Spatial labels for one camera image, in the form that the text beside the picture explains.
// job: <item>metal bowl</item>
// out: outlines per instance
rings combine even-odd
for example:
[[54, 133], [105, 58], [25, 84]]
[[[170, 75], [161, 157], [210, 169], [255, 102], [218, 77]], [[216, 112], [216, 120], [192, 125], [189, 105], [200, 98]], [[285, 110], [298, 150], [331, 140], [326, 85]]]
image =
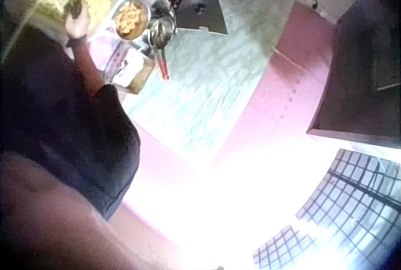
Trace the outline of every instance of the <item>metal bowl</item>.
[[[131, 32], [129, 32], [128, 34], [120, 34], [118, 32], [117, 29], [117, 24], [116, 24], [116, 16], [117, 14], [120, 12], [120, 10], [123, 8], [124, 4], [126, 2], [133, 2], [134, 5], [136, 5], [136, 7], [138, 7], [141, 10], [140, 13], [140, 22], [138, 25], [136, 25], [135, 29], [131, 30]], [[147, 4], [145, 4], [144, 2], [140, 1], [140, 0], [129, 0], [129, 1], [125, 1], [118, 9], [117, 12], [115, 13], [114, 16], [114, 25], [115, 25], [115, 31], [117, 32], [117, 34], [119, 35], [119, 37], [121, 37], [124, 40], [134, 40], [135, 38], [138, 38], [139, 36], [141, 36], [143, 34], [143, 32], [148, 28], [149, 22], [150, 22], [150, 8]]]

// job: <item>pink floor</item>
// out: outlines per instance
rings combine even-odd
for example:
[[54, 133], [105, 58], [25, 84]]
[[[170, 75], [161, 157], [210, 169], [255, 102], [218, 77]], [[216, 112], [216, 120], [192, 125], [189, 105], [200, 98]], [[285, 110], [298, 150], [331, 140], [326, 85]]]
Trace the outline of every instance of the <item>pink floor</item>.
[[252, 263], [253, 250], [295, 215], [338, 150], [305, 134], [328, 76], [333, 29], [294, 5], [254, 95], [207, 169], [190, 168], [139, 128], [142, 160], [125, 202], [201, 253], [200, 261], [228, 269]]

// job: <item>wristwatch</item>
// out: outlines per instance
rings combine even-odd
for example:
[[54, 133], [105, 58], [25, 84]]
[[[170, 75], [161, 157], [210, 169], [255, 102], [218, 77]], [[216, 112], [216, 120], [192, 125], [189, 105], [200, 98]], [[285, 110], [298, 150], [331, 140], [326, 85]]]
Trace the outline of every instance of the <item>wristwatch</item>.
[[77, 46], [82, 46], [86, 43], [86, 35], [81, 36], [79, 38], [70, 38], [67, 42], [67, 48], [74, 48]]

